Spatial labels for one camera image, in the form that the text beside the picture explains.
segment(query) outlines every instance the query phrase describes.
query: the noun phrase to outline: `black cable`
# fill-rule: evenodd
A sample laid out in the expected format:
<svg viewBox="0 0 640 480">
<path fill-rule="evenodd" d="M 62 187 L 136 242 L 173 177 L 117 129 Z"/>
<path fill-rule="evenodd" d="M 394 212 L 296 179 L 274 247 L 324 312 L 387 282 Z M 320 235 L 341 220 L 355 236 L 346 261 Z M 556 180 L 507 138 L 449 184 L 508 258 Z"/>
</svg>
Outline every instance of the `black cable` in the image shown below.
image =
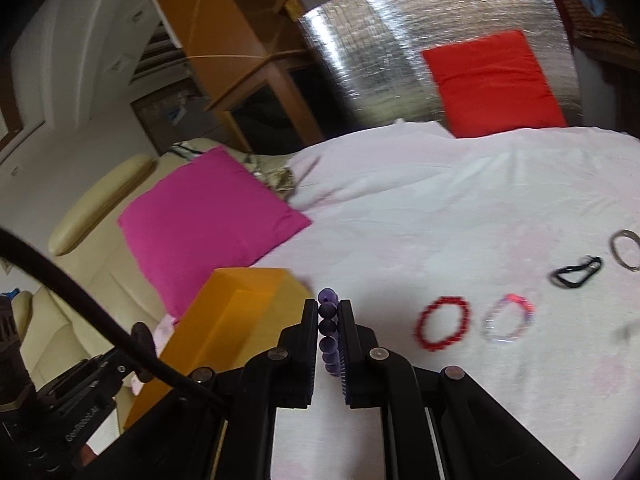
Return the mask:
<svg viewBox="0 0 640 480">
<path fill-rule="evenodd" d="M 137 362 L 162 382 L 186 394 L 207 400 L 217 412 L 226 418 L 222 397 L 191 381 L 180 372 L 149 354 L 111 316 L 95 303 L 84 289 L 58 266 L 20 238 L 0 228 L 0 257 L 20 267 L 42 285 L 57 294 L 72 309 L 90 323 L 106 340 L 129 358 Z"/>
</svg>

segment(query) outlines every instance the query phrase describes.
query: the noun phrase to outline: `cream sofa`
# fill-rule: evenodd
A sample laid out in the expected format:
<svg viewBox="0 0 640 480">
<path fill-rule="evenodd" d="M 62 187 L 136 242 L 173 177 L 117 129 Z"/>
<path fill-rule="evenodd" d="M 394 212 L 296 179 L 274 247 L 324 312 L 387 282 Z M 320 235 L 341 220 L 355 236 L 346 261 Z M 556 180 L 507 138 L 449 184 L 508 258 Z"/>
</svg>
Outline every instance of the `cream sofa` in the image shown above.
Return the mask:
<svg viewBox="0 0 640 480">
<path fill-rule="evenodd" d="M 190 143 L 201 151 L 219 145 L 209 139 Z M 225 149 L 239 162 L 244 161 L 244 153 Z M 258 158 L 263 171 L 282 166 L 288 159 Z M 166 312 L 127 249 L 116 220 L 135 197 L 186 163 L 173 153 L 158 160 L 147 155 L 131 157 L 82 195 L 50 236 L 49 251 L 55 263 L 127 331 L 137 321 L 153 330 Z M 12 306 L 22 338 L 22 355 L 37 388 L 80 360 L 102 354 L 112 346 L 45 287 L 33 295 L 20 293 Z M 124 386 L 116 397 L 120 427 L 132 400 L 130 388 Z"/>
</svg>

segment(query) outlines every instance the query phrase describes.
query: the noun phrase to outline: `red pillow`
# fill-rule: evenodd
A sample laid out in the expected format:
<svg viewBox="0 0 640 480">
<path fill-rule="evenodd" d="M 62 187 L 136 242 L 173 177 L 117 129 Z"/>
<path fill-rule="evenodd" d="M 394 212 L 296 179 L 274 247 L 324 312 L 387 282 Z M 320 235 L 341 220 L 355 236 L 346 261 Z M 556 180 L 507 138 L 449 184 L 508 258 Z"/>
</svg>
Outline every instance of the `red pillow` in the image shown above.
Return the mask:
<svg viewBox="0 0 640 480">
<path fill-rule="evenodd" d="M 422 55 L 438 85 L 449 129 L 456 137 L 566 126 L 520 30 L 439 46 Z"/>
</svg>

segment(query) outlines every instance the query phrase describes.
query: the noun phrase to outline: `black carabiner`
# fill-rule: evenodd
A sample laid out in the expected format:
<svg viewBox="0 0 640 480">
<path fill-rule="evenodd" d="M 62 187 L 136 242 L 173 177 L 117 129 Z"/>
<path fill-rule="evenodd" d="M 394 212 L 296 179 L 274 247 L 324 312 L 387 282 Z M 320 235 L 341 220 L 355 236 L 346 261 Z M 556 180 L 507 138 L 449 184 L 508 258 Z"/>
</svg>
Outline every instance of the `black carabiner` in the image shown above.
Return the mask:
<svg viewBox="0 0 640 480">
<path fill-rule="evenodd" d="M 580 265 L 554 270 L 554 272 L 549 276 L 549 279 L 551 280 L 551 283 L 562 288 L 580 288 L 589 281 L 591 276 L 596 274 L 602 268 L 602 265 L 602 258 L 598 256 L 587 256 L 585 262 Z M 585 270 L 586 273 L 579 282 L 570 282 L 562 277 L 563 274 L 571 274 L 572 272 L 580 272 L 582 270 Z"/>
</svg>

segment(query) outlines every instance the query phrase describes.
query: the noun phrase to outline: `screw head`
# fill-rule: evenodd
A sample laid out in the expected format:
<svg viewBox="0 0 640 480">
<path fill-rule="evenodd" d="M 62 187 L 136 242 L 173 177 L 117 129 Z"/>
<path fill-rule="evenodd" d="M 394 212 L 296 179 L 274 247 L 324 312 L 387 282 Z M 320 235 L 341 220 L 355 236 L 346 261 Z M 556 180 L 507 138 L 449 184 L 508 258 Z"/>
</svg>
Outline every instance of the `screw head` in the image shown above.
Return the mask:
<svg viewBox="0 0 640 480">
<path fill-rule="evenodd" d="M 272 361 L 282 361 L 283 359 L 286 359 L 288 355 L 289 352 L 286 348 L 276 347 L 267 352 L 267 357 Z"/>
<path fill-rule="evenodd" d="M 454 381 L 459 381 L 465 376 L 465 371 L 459 366 L 447 366 L 444 369 L 444 374 Z"/>
<path fill-rule="evenodd" d="M 213 377 L 213 370 L 206 366 L 196 368 L 191 372 L 191 379 L 197 383 L 206 383 Z"/>
<path fill-rule="evenodd" d="M 380 347 L 372 348 L 371 350 L 369 350 L 369 355 L 376 361 L 384 361 L 387 357 L 389 357 L 389 350 Z"/>
</svg>

